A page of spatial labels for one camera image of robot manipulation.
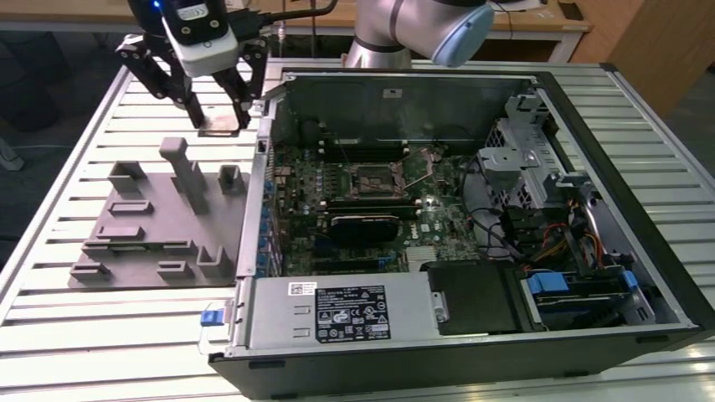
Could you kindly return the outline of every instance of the blue latch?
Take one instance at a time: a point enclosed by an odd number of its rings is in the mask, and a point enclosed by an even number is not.
[[[224,324],[224,310],[206,310],[202,312],[202,327],[220,327]]]
[[[630,290],[635,290],[638,288],[638,279],[636,276],[631,271],[622,272],[623,280],[626,281],[626,286]]]
[[[526,279],[532,295],[550,291],[568,291],[567,280],[559,272],[539,272]]]

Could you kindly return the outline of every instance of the slotted aluminum tabletop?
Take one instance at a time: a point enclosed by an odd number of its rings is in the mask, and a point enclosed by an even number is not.
[[[274,60],[267,90],[279,84],[284,66],[332,68],[339,63]],[[464,68],[548,70],[555,74],[712,302],[715,186],[620,75],[594,64],[480,63]],[[211,79],[199,80],[195,91],[207,112],[231,113],[228,98]],[[190,142],[190,159],[200,161],[204,172],[216,172],[227,162],[238,162],[248,172],[256,126],[254,119],[239,138],[198,138],[184,112],[170,100],[156,100],[122,70],[0,275],[0,399],[244,400],[214,373],[196,348],[199,312],[211,302],[230,298],[231,288],[78,292],[68,289],[67,278],[111,191],[106,177],[112,163],[139,160],[147,172],[168,172],[159,144],[166,136],[182,136]],[[566,149],[578,166],[574,149]],[[319,400],[712,400],[714,373],[715,345],[704,342],[676,352],[643,356],[584,378]]]

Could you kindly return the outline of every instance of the gray plastic part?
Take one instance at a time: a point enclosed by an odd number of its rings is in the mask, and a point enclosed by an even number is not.
[[[187,159],[187,147],[187,140],[184,138],[164,138],[159,153],[175,169],[176,191],[186,194],[194,213],[196,215],[207,214],[210,206],[206,197],[203,196],[206,182],[203,180],[199,164],[191,163]]]
[[[186,159],[183,138],[170,140],[162,155],[179,174],[144,173],[136,162],[116,163],[115,190],[72,267],[70,287],[234,283],[250,175],[234,166],[203,174]]]
[[[166,280],[190,279],[194,276],[187,261],[159,261],[156,273]]]
[[[70,273],[78,281],[106,281],[112,275],[99,262],[75,264]]]

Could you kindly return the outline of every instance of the motherboard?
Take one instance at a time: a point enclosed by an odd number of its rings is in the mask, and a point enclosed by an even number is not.
[[[423,262],[478,258],[459,182],[464,156],[406,146],[395,162],[350,147],[278,147],[282,276],[419,271]]]

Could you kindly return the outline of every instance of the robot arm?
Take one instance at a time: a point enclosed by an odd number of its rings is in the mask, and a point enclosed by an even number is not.
[[[116,49],[124,65],[151,94],[170,97],[183,108],[195,128],[204,123],[202,105],[191,90],[191,78],[211,75],[231,98],[239,131],[251,121],[248,110],[263,92],[268,41],[260,30],[276,21],[320,16],[326,8],[288,13],[260,13],[248,9],[227,13],[224,0],[128,0],[142,36],[130,35]],[[170,66],[167,74],[155,61]],[[251,80],[238,73],[238,61],[251,66]]]
[[[191,78],[211,75],[231,98],[239,131],[263,92],[268,43],[264,26],[331,13],[338,0],[318,10],[227,13],[224,0],[128,0],[144,34],[130,35],[116,53],[152,95],[171,98],[195,128],[204,123]],[[474,55],[490,32],[492,8],[486,0],[359,0],[355,41],[347,67],[408,68],[410,51],[436,64],[458,67]],[[167,74],[155,61],[170,66]],[[251,66],[244,81],[236,64]]]
[[[347,67],[408,68],[411,50],[435,64],[459,67],[492,23],[486,0],[358,0]]]

